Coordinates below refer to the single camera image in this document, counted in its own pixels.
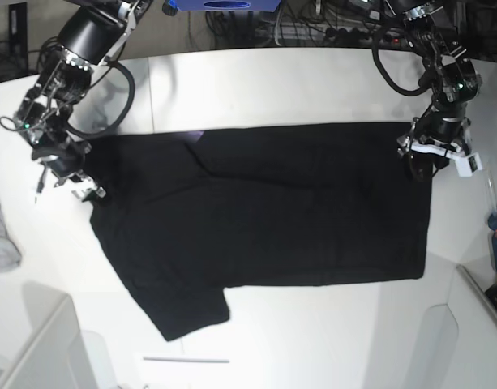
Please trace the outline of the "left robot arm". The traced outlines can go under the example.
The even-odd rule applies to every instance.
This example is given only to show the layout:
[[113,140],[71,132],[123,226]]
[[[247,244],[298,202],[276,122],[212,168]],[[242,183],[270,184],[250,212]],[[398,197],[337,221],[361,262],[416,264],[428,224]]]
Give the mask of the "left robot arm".
[[[389,1],[391,17],[374,34],[371,52],[384,81],[402,96],[431,93],[423,114],[398,138],[398,153],[411,178],[430,181],[450,163],[461,177],[482,169],[471,146],[467,104],[482,86],[482,78],[458,41],[455,27],[441,1]],[[392,29],[403,32],[411,50],[422,59],[424,72],[414,90],[396,84],[379,57],[379,45]]]

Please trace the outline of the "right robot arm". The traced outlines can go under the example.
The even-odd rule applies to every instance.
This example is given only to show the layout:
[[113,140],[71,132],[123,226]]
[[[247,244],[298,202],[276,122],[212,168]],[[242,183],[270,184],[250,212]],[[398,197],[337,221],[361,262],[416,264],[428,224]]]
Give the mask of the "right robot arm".
[[[135,80],[120,63],[120,51],[151,8],[149,1],[79,1],[45,58],[34,86],[27,90],[12,117],[1,116],[0,126],[19,134],[32,149],[32,160],[52,173],[56,186],[68,186],[82,202],[105,204],[110,195],[101,180],[87,170],[94,139],[113,135],[130,112]],[[128,93],[118,117],[96,132],[74,128],[69,120],[74,107],[96,86],[97,66],[119,71]]]

